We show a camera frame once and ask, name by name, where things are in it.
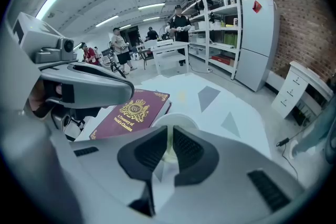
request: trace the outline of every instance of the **ceiling light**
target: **ceiling light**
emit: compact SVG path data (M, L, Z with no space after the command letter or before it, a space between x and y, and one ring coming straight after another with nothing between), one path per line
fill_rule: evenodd
M118 15L115 15L115 16L113 16L112 18L109 18L109 19L107 19L107 20L101 22L100 24L97 24L96 27L101 26L101 25L103 25L103 24L106 24L107 22L109 22L109 21L111 21L111 20L113 20L113 19L116 19L116 18L118 18L118 17L119 17Z
M148 5L148 6L143 6L138 8L139 10L145 9L145 8L154 8L154 7L162 7L164 6L165 3L159 3L159 4L153 4L153 5Z
M46 13L48 12L48 10L51 8L51 6L56 2L57 0L47 0L44 5L42 6L42 8L40 9L40 11L38 12L38 14L36 15L36 18L39 20L42 20L43 17L46 15Z
M125 25L125 26L123 26L123 27L120 27L120 30L122 30L122 29L125 29L125 28L128 28L128 27L130 27L131 25Z
M156 19L160 19L160 17L153 17L153 18L145 19L145 20L143 20L143 21L144 21L144 22L147 22L147 21L149 21L149 20L156 20Z

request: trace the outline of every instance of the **shelf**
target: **shelf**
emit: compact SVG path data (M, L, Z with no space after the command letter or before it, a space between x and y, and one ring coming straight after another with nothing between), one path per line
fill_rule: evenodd
M197 33L197 32L205 32L205 29L195 29L195 30L190 30L189 33Z
M238 26L233 27L220 27L215 29L209 29L209 31L238 31Z
M196 54L196 53L195 53L194 51L192 51L192 50L189 50L189 54L191 54L191 55L193 55L193 56L196 56L196 57L199 57L199 58L205 60L205 55L203 55L203 54Z
M156 56L158 58L158 62L176 62L185 59L185 56L177 51L163 52L161 54L157 54Z
M194 2L193 4L191 4L189 7L187 7L184 11L182 11L182 14L187 14L188 15L188 13L186 13L189 9L194 9L194 6L196 5L196 3L199 3L201 0L197 0L196 2Z
M221 14L221 15L233 15L238 14L237 4L219 7L213 10L209 10L208 13Z
M199 46L206 46L206 43L197 43L197 42L189 42L190 44L193 44L193 45L199 45Z
M214 42L214 43L210 44L209 47L219 49L219 50L228 51L228 52L233 52L234 54L239 52L238 49L236 49L236 48L230 49L230 48L226 47L225 45L226 44Z
M204 14L199 14L195 17L189 18L189 20L196 20L196 19L203 19L204 18Z
M221 63L221 62L219 62L219 61L216 61L216 60L214 60L214 59L209 59L209 62L210 62L210 63L213 63L214 65L216 65L216 66L218 66L218 67L220 67L220 68L223 68L224 70L226 70L226 71L228 71L228 72L230 72L230 73L233 73L233 71L234 71L234 68L233 68L233 67L228 66L228 65L226 65L226 64L224 64L224 63Z

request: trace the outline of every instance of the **white refrigerator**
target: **white refrigerator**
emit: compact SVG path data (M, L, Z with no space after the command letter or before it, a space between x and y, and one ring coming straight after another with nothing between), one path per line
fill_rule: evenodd
M253 10L255 1L261 5ZM273 0L243 0L243 40L236 79L253 91L265 84L278 46L280 15Z

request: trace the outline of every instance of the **white table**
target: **white table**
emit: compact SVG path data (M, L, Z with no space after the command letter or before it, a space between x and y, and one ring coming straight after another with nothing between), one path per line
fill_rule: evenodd
M290 62L290 69L272 107L285 118L296 106L308 84L312 85L327 101L333 97L332 90L312 70L298 62Z
M152 46L151 51L153 52L155 66L158 74L161 74L160 65L168 62L178 62L185 60L187 73L189 73L189 55L188 55L188 45L189 42L179 42L175 41L171 45L165 46ZM184 49L184 54L180 54L177 50Z

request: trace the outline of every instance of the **gold emblem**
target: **gold emblem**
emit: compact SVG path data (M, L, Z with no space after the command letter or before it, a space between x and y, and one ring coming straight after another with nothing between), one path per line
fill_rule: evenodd
M162 97L162 101L166 101L168 94L164 94L164 93L159 93L159 92L155 92L155 95Z
M96 131L97 131L97 130L95 130L95 131L90 135L91 140L95 140L95 139L96 139Z
M143 100L136 100L134 103L133 101L129 102L128 104L124 105L119 111L124 114L125 116L131 118L132 120L136 120L137 122L143 122L143 119L148 115L149 105L146 105L145 101Z

